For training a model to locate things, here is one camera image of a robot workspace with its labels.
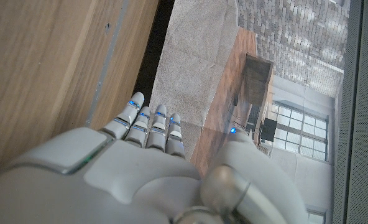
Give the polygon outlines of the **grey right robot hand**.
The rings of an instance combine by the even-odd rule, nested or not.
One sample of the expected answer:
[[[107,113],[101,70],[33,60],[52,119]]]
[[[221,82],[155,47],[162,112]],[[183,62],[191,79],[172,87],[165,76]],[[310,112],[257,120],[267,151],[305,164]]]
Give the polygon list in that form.
[[[75,128],[0,173],[0,223],[306,223],[301,195],[243,130],[205,175],[185,159],[180,117],[135,93],[100,130]]]

